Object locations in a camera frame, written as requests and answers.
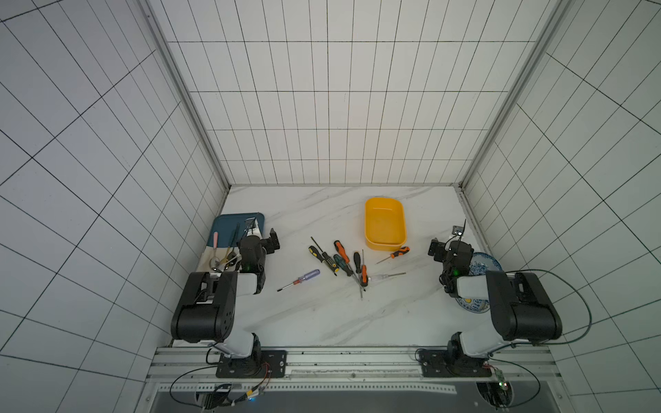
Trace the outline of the short orange black screwdriver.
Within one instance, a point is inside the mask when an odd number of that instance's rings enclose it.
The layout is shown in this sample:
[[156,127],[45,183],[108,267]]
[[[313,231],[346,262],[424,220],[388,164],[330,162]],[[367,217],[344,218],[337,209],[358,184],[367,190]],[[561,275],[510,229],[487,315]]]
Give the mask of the short orange black screwdriver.
[[397,258],[399,256],[404,256],[405,254],[409,253],[410,250],[411,249],[408,246],[403,246],[403,247],[397,249],[396,251],[391,252],[388,255],[387,258],[384,258],[384,259],[380,260],[378,263],[383,263],[383,262],[387,261],[388,259],[394,259],[394,258]]

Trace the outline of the small orange black screwdriver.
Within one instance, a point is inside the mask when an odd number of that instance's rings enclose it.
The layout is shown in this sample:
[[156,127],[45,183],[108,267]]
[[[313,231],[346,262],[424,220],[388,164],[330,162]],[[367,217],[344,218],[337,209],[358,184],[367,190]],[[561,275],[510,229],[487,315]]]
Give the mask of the small orange black screwdriver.
[[366,259],[364,256],[364,251],[361,251],[361,285],[365,288],[368,285],[368,270],[366,265]]

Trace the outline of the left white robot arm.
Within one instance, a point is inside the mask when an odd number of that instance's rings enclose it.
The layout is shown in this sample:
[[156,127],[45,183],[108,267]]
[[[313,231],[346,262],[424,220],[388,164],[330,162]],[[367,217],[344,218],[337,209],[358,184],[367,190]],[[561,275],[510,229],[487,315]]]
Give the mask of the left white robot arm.
[[234,325],[237,298],[261,294],[266,282],[266,256],[280,249],[275,230],[266,239],[258,232],[239,240],[235,270],[194,272],[189,275],[170,323],[175,340],[210,341],[220,351],[217,376],[258,376],[265,369],[256,334]]

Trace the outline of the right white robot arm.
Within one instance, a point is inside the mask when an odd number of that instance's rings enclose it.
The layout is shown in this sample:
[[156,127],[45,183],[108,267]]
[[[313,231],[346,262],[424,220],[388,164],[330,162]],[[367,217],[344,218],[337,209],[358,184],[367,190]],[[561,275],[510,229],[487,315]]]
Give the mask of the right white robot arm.
[[490,378],[489,354],[512,344],[559,338],[562,322],[537,275],[488,270],[471,275],[474,249],[459,239],[430,242],[428,255],[442,264],[440,282],[454,299],[489,302],[491,319],[452,335],[445,349],[418,351],[425,378]]

